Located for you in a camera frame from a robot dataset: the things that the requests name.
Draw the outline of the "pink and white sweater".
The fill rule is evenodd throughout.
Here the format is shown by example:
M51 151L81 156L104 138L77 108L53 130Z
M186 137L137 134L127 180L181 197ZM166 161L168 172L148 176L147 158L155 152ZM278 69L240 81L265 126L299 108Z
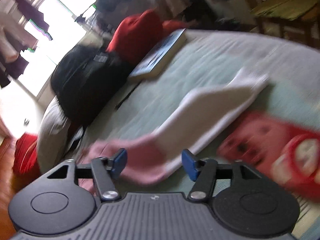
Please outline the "pink and white sweater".
M78 162L127 151L121 178L141 186L160 183L182 165L181 152L200 153L255 101L268 85L268 75L240 69L225 86L192 89L178 108L153 132L131 140L96 141Z

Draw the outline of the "wooden chair with clothes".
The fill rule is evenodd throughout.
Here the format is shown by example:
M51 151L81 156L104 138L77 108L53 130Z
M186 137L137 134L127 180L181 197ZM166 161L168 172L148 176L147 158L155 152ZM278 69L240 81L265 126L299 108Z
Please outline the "wooden chair with clothes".
M285 28L299 29L304 33L306 45L313 46L312 28L319 26L319 0L245 0L257 23L259 33L264 34L264 24L278 25L281 38Z

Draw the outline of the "clothes rack with garments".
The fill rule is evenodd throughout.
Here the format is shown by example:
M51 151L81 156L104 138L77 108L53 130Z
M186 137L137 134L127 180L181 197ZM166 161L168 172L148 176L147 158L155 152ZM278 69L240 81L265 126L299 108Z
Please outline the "clothes rack with garments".
M87 23L100 31L112 32L128 16L141 14L152 8L150 0L95 0L95 11L89 17L80 14L75 22Z

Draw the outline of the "red quilt left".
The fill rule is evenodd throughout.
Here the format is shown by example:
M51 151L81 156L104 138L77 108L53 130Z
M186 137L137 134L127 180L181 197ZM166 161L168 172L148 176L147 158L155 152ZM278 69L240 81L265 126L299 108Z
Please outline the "red quilt left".
M35 180L41 175L37 162L37 139L35 134L24 133L16 141L12 167L16 176Z

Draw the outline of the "red quilt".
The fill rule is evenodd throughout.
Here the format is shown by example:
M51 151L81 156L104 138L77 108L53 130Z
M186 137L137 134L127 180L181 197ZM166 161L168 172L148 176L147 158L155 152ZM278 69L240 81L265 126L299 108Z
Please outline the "red quilt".
M37 139L35 134L24 133L16 141L12 167L16 176L35 180L41 175L37 162Z
M106 48L127 63L136 66L163 38L178 29L187 28L182 21L162 21L153 9L123 19Z

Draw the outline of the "grey green pillow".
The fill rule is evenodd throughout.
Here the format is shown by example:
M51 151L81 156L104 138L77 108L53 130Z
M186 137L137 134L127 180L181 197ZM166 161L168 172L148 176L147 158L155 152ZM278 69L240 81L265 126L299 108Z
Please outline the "grey green pillow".
M57 165L66 151L71 122L65 116L57 98L48 105L37 138L37 163L42 174Z

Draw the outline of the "red flat case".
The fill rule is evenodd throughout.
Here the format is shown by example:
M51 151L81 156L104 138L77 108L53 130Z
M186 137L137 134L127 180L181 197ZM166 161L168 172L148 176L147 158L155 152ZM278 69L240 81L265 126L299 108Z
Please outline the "red flat case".
M302 197L319 201L319 130L246 112L231 125L217 153L242 160Z

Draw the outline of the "black backpack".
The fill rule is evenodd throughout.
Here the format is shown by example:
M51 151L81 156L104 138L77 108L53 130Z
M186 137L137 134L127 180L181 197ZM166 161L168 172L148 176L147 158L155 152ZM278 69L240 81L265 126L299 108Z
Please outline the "black backpack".
M118 90L133 65L114 51L76 45L59 62L50 84L68 119L88 127Z

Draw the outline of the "green plaid bed blanket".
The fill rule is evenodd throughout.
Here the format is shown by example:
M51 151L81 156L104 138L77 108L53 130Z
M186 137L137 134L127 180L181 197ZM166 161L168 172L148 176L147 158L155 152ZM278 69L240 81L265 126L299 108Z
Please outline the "green plaid bed blanket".
M78 159L96 141L131 140L153 132L192 89L225 86L242 68L269 77L249 110L319 128L319 51L250 33L187 30L185 35L187 42L159 78L137 88L125 85L104 107L87 129ZM197 155L215 157L230 126ZM184 198L191 185L182 167L155 185L121 178L117 186L124 199L101 207L83 238L230 239L205 205Z

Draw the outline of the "blue white book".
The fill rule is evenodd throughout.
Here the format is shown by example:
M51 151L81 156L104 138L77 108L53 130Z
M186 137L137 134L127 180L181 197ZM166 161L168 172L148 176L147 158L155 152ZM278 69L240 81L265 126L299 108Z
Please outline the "blue white book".
M186 40L185 29L178 29L158 42L131 72L129 81L138 82L159 76Z

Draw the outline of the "red quilt right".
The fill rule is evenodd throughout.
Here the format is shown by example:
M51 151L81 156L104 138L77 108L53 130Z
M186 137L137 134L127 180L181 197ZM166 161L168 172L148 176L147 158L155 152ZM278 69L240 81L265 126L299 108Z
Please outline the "red quilt right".
M182 21L162 21L153 9L123 19L106 48L127 63L136 66L163 38L178 29L187 28Z

